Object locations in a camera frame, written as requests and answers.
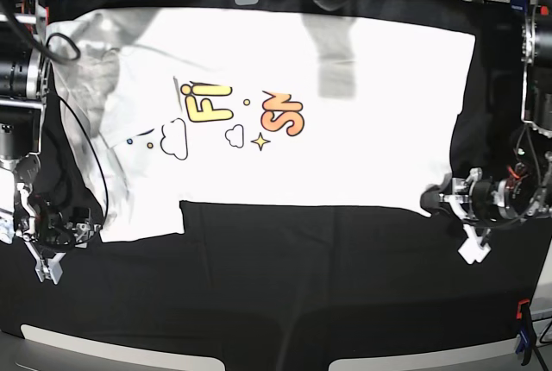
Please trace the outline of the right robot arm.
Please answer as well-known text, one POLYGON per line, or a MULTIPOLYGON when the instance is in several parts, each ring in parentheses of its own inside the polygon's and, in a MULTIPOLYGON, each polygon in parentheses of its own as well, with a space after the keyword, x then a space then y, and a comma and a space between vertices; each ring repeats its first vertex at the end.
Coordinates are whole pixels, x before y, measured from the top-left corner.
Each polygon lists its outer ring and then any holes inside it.
POLYGON ((39 262, 60 260, 85 247, 100 225, 87 209, 64 220, 64 204, 35 194, 51 65, 79 59, 66 35, 45 35, 41 0, 1 0, 1 240, 22 239, 39 262))

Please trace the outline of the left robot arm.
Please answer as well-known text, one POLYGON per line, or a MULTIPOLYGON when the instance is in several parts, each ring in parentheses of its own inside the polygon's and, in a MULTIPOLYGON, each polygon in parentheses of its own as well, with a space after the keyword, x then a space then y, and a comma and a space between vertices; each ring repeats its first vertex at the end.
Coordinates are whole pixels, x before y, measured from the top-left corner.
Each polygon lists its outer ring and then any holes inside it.
POLYGON ((522 128, 513 162, 501 179, 473 167, 466 177, 453 177, 421 197, 424 209, 453 213, 478 245, 487 244, 495 230, 551 216, 551 147, 532 139, 535 133, 551 138, 551 0, 511 0, 511 7, 523 17, 522 128))

